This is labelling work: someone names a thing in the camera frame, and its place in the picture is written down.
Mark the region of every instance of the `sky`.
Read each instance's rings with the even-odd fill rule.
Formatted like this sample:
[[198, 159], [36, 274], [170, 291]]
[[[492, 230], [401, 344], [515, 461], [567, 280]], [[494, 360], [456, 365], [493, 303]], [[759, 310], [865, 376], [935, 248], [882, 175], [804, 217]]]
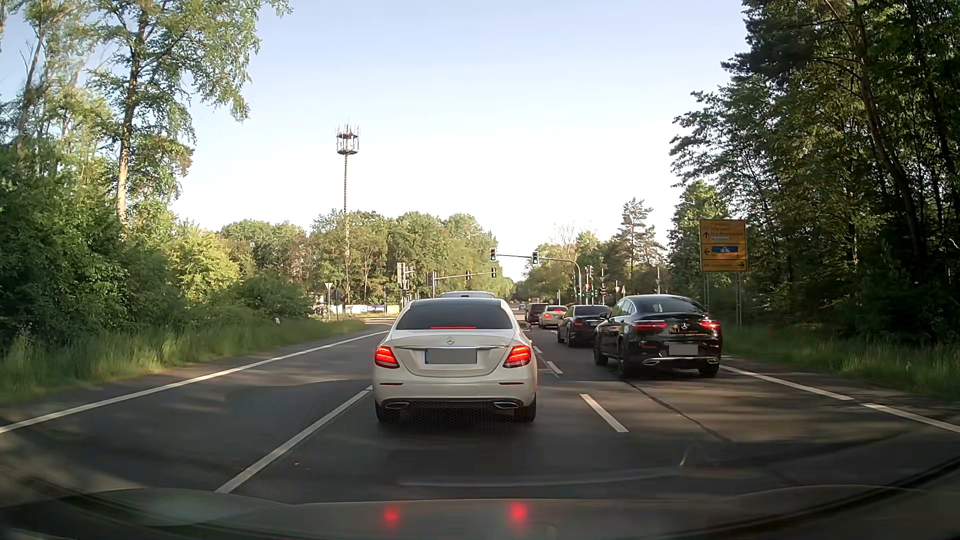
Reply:
[[[181, 217], [208, 229], [343, 207], [336, 128], [360, 126], [348, 208], [465, 212], [500, 253], [529, 254], [555, 227], [601, 238], [623, 203], [653, 208], [666, 245], [676, 116], [746, 49], [738, 0], [292, 0], [265, 11], [244, 88], [251, 115], [194, 104], [196, 152]], [[28, 30], [11, 24], [0, 89], [23, 81]], [[502, 258], [522, 278], [524, 260]]]

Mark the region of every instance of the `road sign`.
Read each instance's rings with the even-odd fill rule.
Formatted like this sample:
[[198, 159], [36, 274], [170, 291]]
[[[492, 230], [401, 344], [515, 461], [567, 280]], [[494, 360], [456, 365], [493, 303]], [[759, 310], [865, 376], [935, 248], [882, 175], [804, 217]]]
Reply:
[[746, 272], [747, 222], [742, 219], [700, 220], [700, 270]]

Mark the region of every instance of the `license plate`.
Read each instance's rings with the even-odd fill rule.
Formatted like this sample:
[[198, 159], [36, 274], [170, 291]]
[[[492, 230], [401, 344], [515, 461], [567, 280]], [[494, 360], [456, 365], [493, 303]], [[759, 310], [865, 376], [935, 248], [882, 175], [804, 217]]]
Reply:
[[700, 331], [694, 328], [693, 325], [673, 325], [670, 327], [670, 333], [699, 333]]
[[476, 349], [428, 349], [423, 354], [423, 363], [427, 364], [475, 364]]
[[671, 356], [697, 356], [700, 354], [699, 345], [671, 345], [670, 346], [670, 355]]

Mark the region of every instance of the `road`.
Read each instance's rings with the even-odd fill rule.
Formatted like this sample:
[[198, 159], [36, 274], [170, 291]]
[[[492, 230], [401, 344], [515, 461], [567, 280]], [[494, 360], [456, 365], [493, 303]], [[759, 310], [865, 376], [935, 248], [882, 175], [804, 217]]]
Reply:
[[[461, 413], [383, 427], [367, 389], [387, 328], [8, 405], [0, 496], [22, 500], [12, 482], [34, 479], [80, 492], [181, 487], [283, 503], [699, 498], [913, 485], [960, 456], [960, 410], [944, 404], [736, 359], [725, 365], [740, 371], [716, 379], [622, 381], [589, 349], [541, 329], [530, 331], [541, 371], [532, 425]], [[31, 424], [42, 415], [51, 416]]]

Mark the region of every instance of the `car wheel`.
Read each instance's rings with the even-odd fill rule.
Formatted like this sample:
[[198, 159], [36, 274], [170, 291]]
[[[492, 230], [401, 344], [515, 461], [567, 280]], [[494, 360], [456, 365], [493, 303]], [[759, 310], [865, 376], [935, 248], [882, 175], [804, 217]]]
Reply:
[[593, 341], [593, 363], [598, 366], [607, 365], [607, 355], [600, 352], [600, 344], [596, 340]]
[[400, 419], [399, 410], [390, 410], [377, 404], [373, 405], [376, 407], [376, 419], [381, 424], [392, 424]]
[[700, 368], [700, 375], [704, 377], [716, 377], [720, 371], [720, 364], [708, 364], [707, 367]]
[[528, 406], [522, 406], [514, 411], [514, 419], [518, 422], [533, 422], [537, 418], [537, 398]]
[[620, 359], [616, 362], [616, 374], [621, 379], [628, 379], [631, 375], [634, 374], [634, 364], [630, 359], [630, 355], [627, 352], [627, 345], [620, 342], [620, 346], [617, 348]]

